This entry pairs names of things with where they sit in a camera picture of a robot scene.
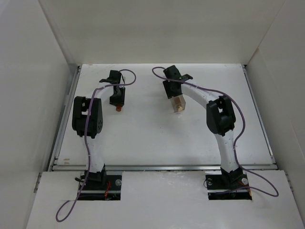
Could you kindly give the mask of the orange wood cylinder block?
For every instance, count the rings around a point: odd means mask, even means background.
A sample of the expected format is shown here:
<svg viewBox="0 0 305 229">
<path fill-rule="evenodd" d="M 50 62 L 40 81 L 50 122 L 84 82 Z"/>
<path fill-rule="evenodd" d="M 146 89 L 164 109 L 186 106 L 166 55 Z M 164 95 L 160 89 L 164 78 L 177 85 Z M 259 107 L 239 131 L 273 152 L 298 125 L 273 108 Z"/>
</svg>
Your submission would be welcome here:
<svg viewBox="0 0 305 229">
<path fill-rule="evenodd" d="M 121 110 L 122 110 L 122 106 L 120 106 L 120 105 L 116 106 L 116 111 L 117 112 L 120 112 Z"/>
</svg>

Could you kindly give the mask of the clear plastic box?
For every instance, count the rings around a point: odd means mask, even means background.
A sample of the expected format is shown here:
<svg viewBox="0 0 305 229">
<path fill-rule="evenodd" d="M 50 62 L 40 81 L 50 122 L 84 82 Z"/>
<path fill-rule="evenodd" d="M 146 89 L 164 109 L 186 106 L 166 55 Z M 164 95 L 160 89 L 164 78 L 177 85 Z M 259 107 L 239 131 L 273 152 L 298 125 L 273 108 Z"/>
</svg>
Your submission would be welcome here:
<svg viewBox="0 0 305 229">
<path fill-rule="evenodd" d="M 185 110 L 186 101 L 185 101 L 183 95 L 172 97 L 169 100 L 171 102 L 171 105 L 173 107 L 173 111 L 175 113 Z"/>
</svg>

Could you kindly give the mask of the light engraved wood block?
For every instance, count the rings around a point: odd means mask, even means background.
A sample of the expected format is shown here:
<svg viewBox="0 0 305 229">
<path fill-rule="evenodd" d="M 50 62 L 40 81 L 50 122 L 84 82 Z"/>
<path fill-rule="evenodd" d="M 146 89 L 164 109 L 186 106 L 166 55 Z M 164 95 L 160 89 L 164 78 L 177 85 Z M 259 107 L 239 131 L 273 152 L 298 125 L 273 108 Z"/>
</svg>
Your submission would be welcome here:
<svg viewBox="0 0 305 229">
<path fill-rule="evenodd" d="M 174 106 L 173 106 L 173 109 L 175 112 L 181 112 L 184 110 L 184 105 L 183 105 L 183 101 L 181 100 L 180 97 L 175 97 L 173 99 L 173 102 L 174 102 Z"/>
</svg>

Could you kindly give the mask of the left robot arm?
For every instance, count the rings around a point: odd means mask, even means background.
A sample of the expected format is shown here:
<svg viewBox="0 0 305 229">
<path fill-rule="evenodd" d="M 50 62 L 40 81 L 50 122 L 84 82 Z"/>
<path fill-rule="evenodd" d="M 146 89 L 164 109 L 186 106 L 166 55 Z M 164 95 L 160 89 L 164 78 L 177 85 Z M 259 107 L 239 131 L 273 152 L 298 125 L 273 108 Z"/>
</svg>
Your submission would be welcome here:
<svg viewBox="0 0 305 229">
<path fill-rule="evenodd" d="M 91 96 L 76 96 L 73 101 L 72 129 L 82 139 L 88 153 L 87 169 L 77 178 L 85 190 L 105 190 L 114 178 L 108 178 L 98 137 L 103 128 L 102 100 L 120 112 L 125 102 L 125 80 L 122 71 L 111 70 L 109 77 L 99 81 Z"/>
</svg>

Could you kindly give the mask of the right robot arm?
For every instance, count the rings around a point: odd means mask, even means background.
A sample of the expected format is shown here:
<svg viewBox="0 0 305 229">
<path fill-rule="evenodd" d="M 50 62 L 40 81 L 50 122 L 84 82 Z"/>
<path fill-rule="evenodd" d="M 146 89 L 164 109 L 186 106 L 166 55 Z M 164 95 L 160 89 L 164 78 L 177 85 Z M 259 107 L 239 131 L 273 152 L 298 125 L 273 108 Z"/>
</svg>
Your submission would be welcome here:
<svg viewBox="0 0 305 229">
<path fill-rule="evenodd" d="M 242 177 L 243 171 L 236 162 L 234 153 L 236 117 L 232 100 L 225 93 L 196 86 L 193 77 L 181 75 L 174 65 L 164 69 L 163 73 L 166 77 L 163 85 L 169 99 L 176 100 L 187 95 L 205 108 L 206 124 L 219 147 L 222 180 L 226 185 L 233 184 Z"/>
</svg>

